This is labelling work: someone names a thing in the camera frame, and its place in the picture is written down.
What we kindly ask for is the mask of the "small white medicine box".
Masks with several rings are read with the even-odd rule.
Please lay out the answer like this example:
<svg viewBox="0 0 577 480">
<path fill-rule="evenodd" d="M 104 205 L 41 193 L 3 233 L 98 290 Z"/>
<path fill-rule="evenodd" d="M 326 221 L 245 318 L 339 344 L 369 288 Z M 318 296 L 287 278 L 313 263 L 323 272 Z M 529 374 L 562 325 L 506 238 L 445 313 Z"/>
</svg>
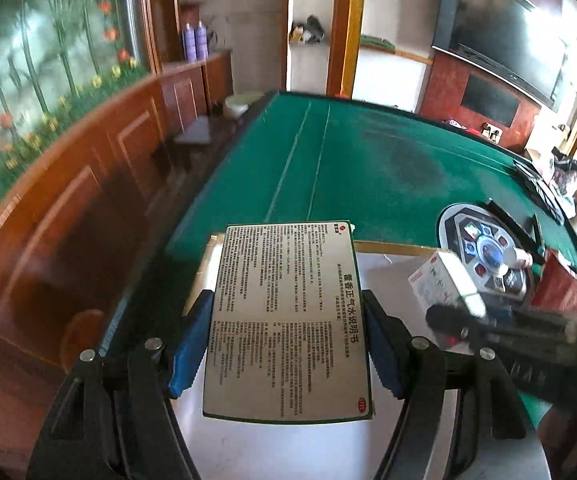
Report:
<svg viewBox="0 0 577 480">
<path fill-rule="evenodd" d="M 485 301 L 461 259 L 453 252 L 437 250 L 407 279 L 417 301 L 425 309 L 434 304 L 466 310 L 477 318 L 487 314 Z"/>
</svg>

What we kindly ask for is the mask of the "green-edged medicine box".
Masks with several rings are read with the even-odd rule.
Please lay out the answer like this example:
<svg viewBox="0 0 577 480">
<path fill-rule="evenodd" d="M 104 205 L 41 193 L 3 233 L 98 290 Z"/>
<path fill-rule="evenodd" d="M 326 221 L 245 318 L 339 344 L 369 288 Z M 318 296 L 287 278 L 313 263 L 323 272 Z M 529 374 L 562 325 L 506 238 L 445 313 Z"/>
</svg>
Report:
<svg viewBox="0 0 577 480">
<path fill-rule="evenodd" d="M 226 229 L 205 353 L 203 412 L 256 424 L 372 416 L 349 222 Z"/>
</svg>

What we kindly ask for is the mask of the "red packet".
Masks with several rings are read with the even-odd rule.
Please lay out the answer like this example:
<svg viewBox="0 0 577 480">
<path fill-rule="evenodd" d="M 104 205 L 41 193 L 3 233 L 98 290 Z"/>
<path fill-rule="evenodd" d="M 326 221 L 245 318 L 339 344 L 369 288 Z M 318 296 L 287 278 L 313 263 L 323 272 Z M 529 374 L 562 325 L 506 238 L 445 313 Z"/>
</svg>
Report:
<svg viewBox="0 0 577 480">
<path fill-rule="evenodd" d="M 530 301 L 546 312 L 577 315 L 577 274 L 560 252 L 549 248 L 541 278 Z"/>
</svg>

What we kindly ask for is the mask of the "round black patterned disc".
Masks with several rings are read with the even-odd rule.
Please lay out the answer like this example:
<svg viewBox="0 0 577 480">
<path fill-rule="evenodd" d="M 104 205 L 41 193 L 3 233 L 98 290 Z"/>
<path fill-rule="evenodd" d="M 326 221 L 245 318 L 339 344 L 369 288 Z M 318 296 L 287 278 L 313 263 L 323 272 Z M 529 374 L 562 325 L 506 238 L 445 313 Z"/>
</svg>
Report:
<svg viewBox="0 0 577 480">
<path fill-rule="evenodd" d="M 456 203 L 438 220 L 441 248 L 459 256 L 489 307 L 525 306 L 535 289 L 533 258 L 509 227 L 487 209 Z"/>
</svg>

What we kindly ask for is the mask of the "white gold-rimmed tray box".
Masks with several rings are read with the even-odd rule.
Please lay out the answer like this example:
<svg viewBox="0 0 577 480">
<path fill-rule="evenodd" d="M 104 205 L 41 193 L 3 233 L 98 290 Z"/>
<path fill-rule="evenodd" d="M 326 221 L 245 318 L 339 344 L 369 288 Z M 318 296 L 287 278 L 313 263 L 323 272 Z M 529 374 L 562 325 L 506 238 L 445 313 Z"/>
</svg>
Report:
<svg viewBox="0 0 577 480">
<path fill-rule="evenodd" d="M 200 270 L 193 283 L 191 300 L 204 288 L 215 289 L 224 234 L 212 234 Z M 355 242 L 360 283 L 371 289 L 386 312 L 398 316 L 414 336 L 436 344 L 423 307 L 417 302 L 409 276 L 443 249 L 402 244 Z M 372 373 L 375 415 L 371 420 L 325 425 L 258 425 L 207 418 L 202 413 L 205 359 L 193 385 L 172 409 L 202 479 L 373 479 L 403 408 L 381 386 L 375 367 Z M 424 479 L 445 478 L 451 451 L 459 393 L 443 397 L 438 436 L 430 454 Z M 535 437 L 527 451 L 512 451 L 493 458 L 492 472 L 475 479 L 550 479 L 543 448 L 530 418 L 527 437 Z"/>
</svg>

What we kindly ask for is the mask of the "pile of playing cards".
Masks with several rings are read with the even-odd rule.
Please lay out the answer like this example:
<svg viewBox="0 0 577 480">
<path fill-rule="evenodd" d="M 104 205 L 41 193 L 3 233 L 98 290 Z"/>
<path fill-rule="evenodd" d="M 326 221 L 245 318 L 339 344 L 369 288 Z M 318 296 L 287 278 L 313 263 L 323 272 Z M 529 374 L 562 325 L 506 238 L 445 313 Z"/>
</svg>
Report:
<svg viewBox="0 0 577 480">
<path fill-rule="evenodd" d="M 535 170 L 515 160 L 514 167 L 521 175 L 527 190 L 535 203 L 541 207 L 557 224 L 563 226 L 576 215 L 575 204 L 566 196 L 561 196 L 554 185 L 543 179 Z"/>
</svg>

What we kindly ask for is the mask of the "round white stool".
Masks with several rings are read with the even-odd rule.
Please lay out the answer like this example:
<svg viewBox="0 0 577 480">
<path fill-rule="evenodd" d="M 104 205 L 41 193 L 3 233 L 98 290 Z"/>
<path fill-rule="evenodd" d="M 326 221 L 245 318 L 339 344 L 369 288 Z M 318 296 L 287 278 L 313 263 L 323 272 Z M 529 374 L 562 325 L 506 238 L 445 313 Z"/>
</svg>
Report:
<svg viewBox="0 0 577 480">
<path fill-rule="evenodd" d="M 227 118 L 236 120 L 242 117 L 249 107 L 255 104 L 264 96 L 264 92 L 248 91 L 235 93 L 228 96 L 223 103 L 223 115 Z"/>
</svg>

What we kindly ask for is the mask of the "right purple bottle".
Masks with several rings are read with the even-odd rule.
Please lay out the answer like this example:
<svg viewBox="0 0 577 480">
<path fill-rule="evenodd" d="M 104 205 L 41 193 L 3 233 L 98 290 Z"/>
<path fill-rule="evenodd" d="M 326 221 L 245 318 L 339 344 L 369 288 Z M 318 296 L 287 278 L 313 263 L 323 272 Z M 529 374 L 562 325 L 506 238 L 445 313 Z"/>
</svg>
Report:
<svg viewBox="0 0 577 480">
<path fill-rule="evenodd" d="M 209 56 L 208 30 L 202 21 L 199 21 L 194 32 L 196 56 L 200 61 L 207 60 Z"/>
</svg>

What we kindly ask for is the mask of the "wall television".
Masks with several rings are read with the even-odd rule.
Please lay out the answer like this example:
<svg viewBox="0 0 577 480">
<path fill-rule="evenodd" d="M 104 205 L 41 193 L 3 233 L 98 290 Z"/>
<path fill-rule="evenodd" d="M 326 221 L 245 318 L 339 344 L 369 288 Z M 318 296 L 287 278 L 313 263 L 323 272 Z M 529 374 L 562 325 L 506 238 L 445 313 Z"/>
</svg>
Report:
<svg viewBox="0 0 577 480">
<path fill-rule="evenodd" d="M 440 0 L 433 48 L 554 107 L 566 57 L 561 0 Z"/>
</svg>

